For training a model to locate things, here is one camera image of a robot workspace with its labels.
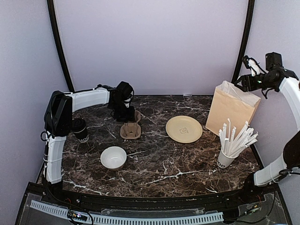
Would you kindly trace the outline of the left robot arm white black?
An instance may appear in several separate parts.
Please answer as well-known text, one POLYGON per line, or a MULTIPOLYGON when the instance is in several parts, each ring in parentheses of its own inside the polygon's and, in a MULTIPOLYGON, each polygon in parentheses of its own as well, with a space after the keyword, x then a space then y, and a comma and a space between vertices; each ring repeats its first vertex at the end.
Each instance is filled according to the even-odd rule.
POLYGON ((134 89, 127 82, 120 82, 117 87, 99 84, 93 89, 79 92, 53 92, 44 115, 45 130, 41 133, 41 139, 46 143, 43 170, 46 182, 53 185, 62 181, 62 154, 70 132, 81 143, 89 140, 86 122, 84 119, 74 119, 75 111, 106 105, 116 121, 134 122, 133 97, 134 89))

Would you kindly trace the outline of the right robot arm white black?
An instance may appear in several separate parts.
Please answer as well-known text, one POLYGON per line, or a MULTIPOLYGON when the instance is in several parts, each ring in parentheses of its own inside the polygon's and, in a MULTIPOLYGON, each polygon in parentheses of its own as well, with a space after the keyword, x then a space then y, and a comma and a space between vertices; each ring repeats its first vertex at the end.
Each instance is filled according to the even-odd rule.
MULTIPOLYGON (((243 92, 261 90, 265 98, 270 90, 280 92, 287 100, 300 129, 300 81, 296 74, 284 68, 282 56, 276 52, 265 55, 266 69, 263 70, 254 58, 244 56, 242 62, 251 70, 251 74, 242 75, 233 84, 243 92)), ((285 145, 283 153, 267 167, 249 175, 246 188, 240 191, 239 199, 250 203, 257 196, 256 187, 264 187, 280 181, 290 174, 297 174, 293 169, 300 167, 300 133, 285 145)))

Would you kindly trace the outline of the black paper coffee cup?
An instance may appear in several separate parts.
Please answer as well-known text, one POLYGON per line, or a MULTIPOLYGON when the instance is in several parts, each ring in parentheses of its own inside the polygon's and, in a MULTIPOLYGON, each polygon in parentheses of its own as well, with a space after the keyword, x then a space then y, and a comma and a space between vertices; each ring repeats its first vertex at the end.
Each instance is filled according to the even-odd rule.
POLYGON ((89 134, 86 126, 86 121, 82 118, 75 118, 72 120, 71 131, 81 143, 85 143, 89 140, 89 134))

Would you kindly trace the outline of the black plastic cup lid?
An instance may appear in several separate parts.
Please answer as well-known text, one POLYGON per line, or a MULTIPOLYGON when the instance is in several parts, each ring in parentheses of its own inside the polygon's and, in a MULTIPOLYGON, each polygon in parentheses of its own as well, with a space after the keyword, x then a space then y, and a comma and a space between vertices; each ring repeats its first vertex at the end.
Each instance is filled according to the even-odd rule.
POLYGON ((72 120, 71 131, 80 133, 86 128, 86 122, 82 118, 75 118, 72 120))

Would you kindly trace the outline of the brown cardboard cup carrier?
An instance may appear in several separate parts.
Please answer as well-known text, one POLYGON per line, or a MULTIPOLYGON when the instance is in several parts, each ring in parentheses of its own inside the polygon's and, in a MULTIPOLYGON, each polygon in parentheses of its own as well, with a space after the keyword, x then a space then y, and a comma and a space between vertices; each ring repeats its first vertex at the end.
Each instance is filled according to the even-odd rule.
POLYGON ((134 140, 141 136, 141 127, 138 124, 141 120, 141 113, 135 111, 135 122, 125 123, 120 129, 120 136, 126 140, 134 140))

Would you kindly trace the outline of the brown paper bag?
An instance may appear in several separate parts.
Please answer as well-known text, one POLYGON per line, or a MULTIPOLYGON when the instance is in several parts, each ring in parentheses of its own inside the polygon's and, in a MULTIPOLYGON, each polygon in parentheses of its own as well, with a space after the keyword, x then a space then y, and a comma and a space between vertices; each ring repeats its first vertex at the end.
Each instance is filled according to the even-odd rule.
POLYGON ((218 135, 223 124, 236 127, 239 134, 245 122, 251 122, 261 98, 251 92, 243 92, 228 81, 215 88, 210 112, 205 127, 218 135))

